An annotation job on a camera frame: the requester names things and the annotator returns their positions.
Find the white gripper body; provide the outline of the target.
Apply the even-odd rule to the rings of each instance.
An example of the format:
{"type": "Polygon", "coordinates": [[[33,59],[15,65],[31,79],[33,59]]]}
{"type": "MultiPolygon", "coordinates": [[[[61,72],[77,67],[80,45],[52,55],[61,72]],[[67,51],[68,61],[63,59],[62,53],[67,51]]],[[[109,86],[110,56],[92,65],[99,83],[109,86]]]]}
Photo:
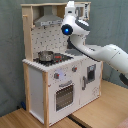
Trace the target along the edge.
{"type": "Polygon", "coordinates": [[[75,2],[74,1],[69,1],[67,3],[66,7],[65,7],[65,15],[64,15],[64,17],[67,17],[67,16],[75,17],[76,16],[75,10],[76,10],[75,2]]]}

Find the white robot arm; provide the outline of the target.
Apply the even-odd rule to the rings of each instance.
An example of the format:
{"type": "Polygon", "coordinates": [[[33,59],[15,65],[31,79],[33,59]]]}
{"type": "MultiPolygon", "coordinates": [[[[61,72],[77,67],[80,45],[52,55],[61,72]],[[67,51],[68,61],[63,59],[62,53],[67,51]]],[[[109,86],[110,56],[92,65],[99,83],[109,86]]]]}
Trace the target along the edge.
{"type": "Polygon", "coordinates": [[[109,44],[104,47],[83,44],[81,35],[87,36],[90,32],[89,24],[77,17],[77,6],[74,1],[69,1],[65,7],[65,15],[61,31],[69,37],[68,41],[81,53],[95,61],[106,62],[117,70],[120,80],[128,86],[128,54],[116,45],[109,44]]]}

